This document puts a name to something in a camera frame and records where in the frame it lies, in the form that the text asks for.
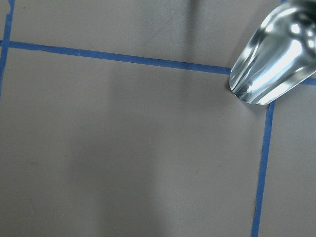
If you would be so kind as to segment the metal scoop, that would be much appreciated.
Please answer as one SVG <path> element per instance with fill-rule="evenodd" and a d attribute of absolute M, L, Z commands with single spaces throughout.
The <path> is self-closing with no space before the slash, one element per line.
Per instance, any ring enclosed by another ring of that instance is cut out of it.
<path fill-rule="evenodd" d="M 316 72 L 316 2 L 287 0 L 257 28 L 231 68 L 241 101 L 267 105 Z"/>

